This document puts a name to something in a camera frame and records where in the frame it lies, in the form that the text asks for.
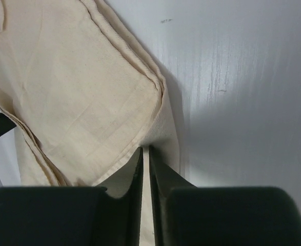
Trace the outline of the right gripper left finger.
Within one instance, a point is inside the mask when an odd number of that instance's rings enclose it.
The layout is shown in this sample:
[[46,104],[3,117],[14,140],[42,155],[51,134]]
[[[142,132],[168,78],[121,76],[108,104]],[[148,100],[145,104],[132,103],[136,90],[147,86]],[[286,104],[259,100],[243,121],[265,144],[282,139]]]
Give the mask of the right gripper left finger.
[[98,185],[106,188],[96,216],[96,245],[139,245],[143,151]]

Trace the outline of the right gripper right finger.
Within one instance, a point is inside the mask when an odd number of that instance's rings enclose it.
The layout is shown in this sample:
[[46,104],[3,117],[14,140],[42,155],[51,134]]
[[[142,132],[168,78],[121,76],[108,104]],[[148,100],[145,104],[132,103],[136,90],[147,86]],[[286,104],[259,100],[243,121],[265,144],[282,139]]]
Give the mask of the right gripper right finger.
[[199,245],[199,188],[149,148],[150,183],[156,245]]

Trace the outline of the beige cloth drape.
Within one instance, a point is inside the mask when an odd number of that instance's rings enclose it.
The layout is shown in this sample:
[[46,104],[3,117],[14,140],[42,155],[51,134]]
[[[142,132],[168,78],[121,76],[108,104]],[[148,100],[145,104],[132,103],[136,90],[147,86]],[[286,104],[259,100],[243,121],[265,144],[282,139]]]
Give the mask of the beige cloth drape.
[[96,245],[98,185],[143,151],[139,245],[156,245],[149,148],[179,172],[166,79],[104,1],[0,1],[0,113],[21,186],[0,245]]

